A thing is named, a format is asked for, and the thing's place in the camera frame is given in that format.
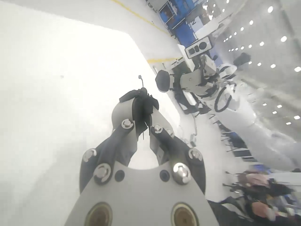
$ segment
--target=white floor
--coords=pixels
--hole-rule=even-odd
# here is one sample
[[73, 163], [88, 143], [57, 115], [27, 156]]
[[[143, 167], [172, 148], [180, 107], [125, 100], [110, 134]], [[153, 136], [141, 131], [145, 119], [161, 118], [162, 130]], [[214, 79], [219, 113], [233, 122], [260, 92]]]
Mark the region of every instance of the white floor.
[[[110, 135], [112, 109], [141, 87], [138, 75], [160, 112], [184, 129], [179, 137], [194, 132], [192, 116], [157, 90], [146, 62], [178, 57], [170, 36], [111, 0], [2, 1], [36, 11], [0, 2], [1, 225], [64, 224], [79, 195], [82, 153]], [[143, 0], [122, 1], [163, 28]], [[228, 196], [224, 171], [241, 172], [247, 164], [226, 152], [213, 122], [197, 117], [197, 148], [206, 165], [206, 198], [218, 201]], [[139, 140], [130, 166], [156, 166], [145, 142]]]

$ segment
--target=metal bolt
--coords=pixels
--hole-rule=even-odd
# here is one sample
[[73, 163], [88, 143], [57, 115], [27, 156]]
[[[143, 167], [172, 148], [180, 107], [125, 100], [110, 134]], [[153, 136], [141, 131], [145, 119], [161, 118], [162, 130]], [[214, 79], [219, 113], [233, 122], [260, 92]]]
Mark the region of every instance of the metal bolt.
[[154, 128], [155, 128], [155, 133], [161, 133], [163, 131], [163, 129], [159, 124], [156, 124]]
[[92, 156], [96, 156], [97, 152], [94, 148], [88, 149], [83, 155], [83, 161], [88, 162]]
[[129, 119], [125, 119], [122, 121], [121, 126], [125, 129], [129, 129], [133, 126], [134, 124], [131, 123]]
[[170, 136], [172, 136], [173, 135], [173, 132], [168, 128], [168, 129], [166, 129], [166, 132], [170, 135]]
[[105, 182], [111, 174], [111, 167], [107, 163], [102, 163], [94, 170], [93, 175], [99, 178], [100, 182]]
[[190, 148], [190, 150], [188, 151], [188, 155], [189, 155], [189, 158], [191, 158], [191, 159], [198, 159], [200, 161], [203, 160], [202, 154], [196, 148]]
[[173, 171], [176, 173], [178, 177], [182, 179], [182, 182], [184, 184], [187, 184], [191, 180], [190, 170], [188, 166], [186, 166], [185, 164], [176, 163], [173, 167]]

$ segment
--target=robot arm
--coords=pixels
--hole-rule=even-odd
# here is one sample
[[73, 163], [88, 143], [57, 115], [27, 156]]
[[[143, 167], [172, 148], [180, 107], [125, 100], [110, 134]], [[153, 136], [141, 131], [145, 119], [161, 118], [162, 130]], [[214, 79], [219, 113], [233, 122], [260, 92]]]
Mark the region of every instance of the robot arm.
[[[112, 113], [113, 132], [83, 156], [81, 195], [66, 226], [213, 225], [218, 222], [204, 197], [201, 153], [174, 135], [157, 100], [142, 88], [120, 98]], [[128, 168], [139, 135], [149, 128], [150, 148], [159, 166]]]

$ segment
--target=black hole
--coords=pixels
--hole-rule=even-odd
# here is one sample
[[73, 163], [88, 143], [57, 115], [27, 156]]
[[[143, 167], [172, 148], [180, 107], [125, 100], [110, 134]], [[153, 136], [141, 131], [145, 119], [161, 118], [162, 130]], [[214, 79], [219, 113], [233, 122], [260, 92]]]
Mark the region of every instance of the black hole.
[[123, 179], [124, 179], [124, 176], [125, 176], [125, 173], [123, 170], [118, 170], [116, 173], [115, 173], [115, 180], [117, 182], [121, 182]]
[[191, 54], [194, 54], [194, 53], [195, 53], [195, 50], [194, 50], [193, 48], [190, 48], [190, 49], [188, 50], [188, 52], [189, 52], [189, 54], [191, 55]]
[[170, 179], [169, 172], [166, 171], [166, 170], [162, 170], [160, 172], [160, 178], [161, 178], [162, 181], [167, 182]]
[[206, 47], [207, 47], [206, 42], [201, 42], [201, 43], [199, 44], [199, 48], [200, 48], [201, 50], [204, 50]]

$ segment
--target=yellow line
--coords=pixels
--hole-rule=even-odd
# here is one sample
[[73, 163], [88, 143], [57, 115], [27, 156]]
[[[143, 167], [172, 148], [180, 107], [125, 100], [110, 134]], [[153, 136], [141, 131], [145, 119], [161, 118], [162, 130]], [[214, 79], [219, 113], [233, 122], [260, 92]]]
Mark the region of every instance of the yellow line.
[[170, 58], [151, 58], [151, 59], [148, 59], [147, 62], [149, 64], [151, 63], [159, 63], [159, 62], [168, 62], [168, 61], [175, 61], [179, 58], [175, 58], [175, 57], [170, 57]]
[[126, 9], [127, 11], [131, 12], [134, 16], [144, 20], [146, 23], [154, 26], [155, 28], [159, 29], [161, 32], [168, 34], [166, 31], [164, 31], [163, 29], [157, 27], [156, 25], [154, 25], [151, 21], [147, 20], [146, 18], [142, 17], [141, 15], [139, 15], [138, 13], [132, 11], [129, 7], [125, 6], [122, 2], [118, 1], [118, 0], [111, 0], [115, 3], [117, 3], [118, 5], [120, 5], [121, 7], [123, 7], [124, 9]]

